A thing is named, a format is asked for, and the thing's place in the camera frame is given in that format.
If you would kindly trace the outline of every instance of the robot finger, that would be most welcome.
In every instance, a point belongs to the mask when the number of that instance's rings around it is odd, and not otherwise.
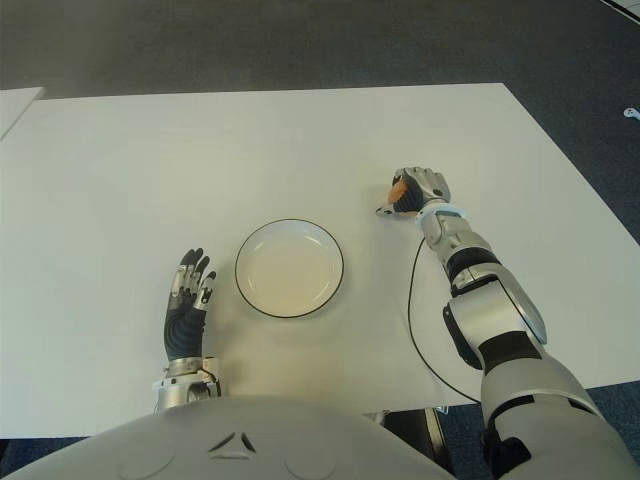
[[[187,253],[185,253],[184,257],[182,257],[180,265],[178,265],[178,270],[173,277],[173,283],[171,284],[172,297],[178,297],[181,293],[181,290],[184,289],[186,284],[187,268],[194,254],[195,251],[191,249]]]
[[[396,213],[396,209],[394,208],[393,203],[387,203],[376,209],[376,215],[379,217],[386,217],[388,215],[393,215],[394,213]]]
[[[404,168],[399,168],[398,170],[396,170],[396,173],[393,174],[393,180],[391,181],[391,185],[395,185],[396,182],[398,180],[400,180],[400,178],[402,178],[402,175],[404,175]]]
[[[187,271],[185,273],[185,284],[184,284],[185,292],[187,295],[191,295],[195,290],[193,285],[193,274],[196,269],[196,263],[198,263],[198,260],[200,260],[200,257],[202,257],[202,253],[203,253],[202,249],[199,248],[189,258]]]
[[[209,275],[202,280],[202,284],[200,285],[198,294],[196,295],[196,301],[193,305],[193,308],[196,310],[206,312],[209,309],[209,304],[213,295],[213,281],[215,278],[216,272],[210,272]]]
[[[200,263],[198,263],[198,266],[193,272],[193,282],[191,284],[192,292],[198,289],[198,286],[200,285],[200,279],[202,278],[202,273],[204,272],[204,269],[207,268],[207,265],[209,265],[209,257],[205,256],[202,260],[200,260]]]
[[[424,174],[420,167],[407,168],[402,175],[402,180],[396,184],[389,194],[389,202],[393,202],[395,210],[399,213],[416,213],[424,205],[424,195],[416,177]]]

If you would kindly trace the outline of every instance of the white plate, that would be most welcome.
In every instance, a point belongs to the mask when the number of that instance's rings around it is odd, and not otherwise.
[[[342,281],[342,252],[322,227],[278,220],[253,232],[236,258],[236,283],[256,310],[299,317],[327,303]]]

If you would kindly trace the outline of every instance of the gray carpet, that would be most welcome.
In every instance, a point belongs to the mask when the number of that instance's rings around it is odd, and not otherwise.
[[[503,82],[640,239],[640,122],[622,116],[640,106],[640,26],[598,0],[0,6],[0,88],[42,85],[47,98]],[[636,460],[639,392],[592,391]],[[458,407],[443,419],[460,478],[487,478],[479,418]],[[47,442],[9,442],[2,468],[57,446]]]

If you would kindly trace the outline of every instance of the white table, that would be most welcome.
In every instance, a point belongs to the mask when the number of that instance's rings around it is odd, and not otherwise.
[[[0,90],[0,140],[43,92],[40,87]]]
[[[205,350],[229,394],[355,412],[462,403],[407,334],[418,231],[373,214],[401,166],[445,174],[586,387],[639,377],[640,250],[501,84],[37,101],[1,148],[3,437],[151,412],[170,280],[198,246],[218,271]],[[246,305],[233,272],[249,233],[291,217],[335,236],[345,277],[321,310],[283,320]],[[478,395],[441,319],[447,288],[427,249],[418,343]]]

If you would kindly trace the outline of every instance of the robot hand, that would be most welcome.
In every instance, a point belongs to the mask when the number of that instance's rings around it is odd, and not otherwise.
[[[164,346],[169,361],[202,356],[204,321],[213,293],[216,272],[200,279],[209,264],[203,251],[189,250],[173,279],[164,323]]]
[[[415,215],[432,201],[448,203],[449,187],[441,173],[430,168],[401,168],[396,170],[386,205],[378,208],[380,216],[393,213]]]

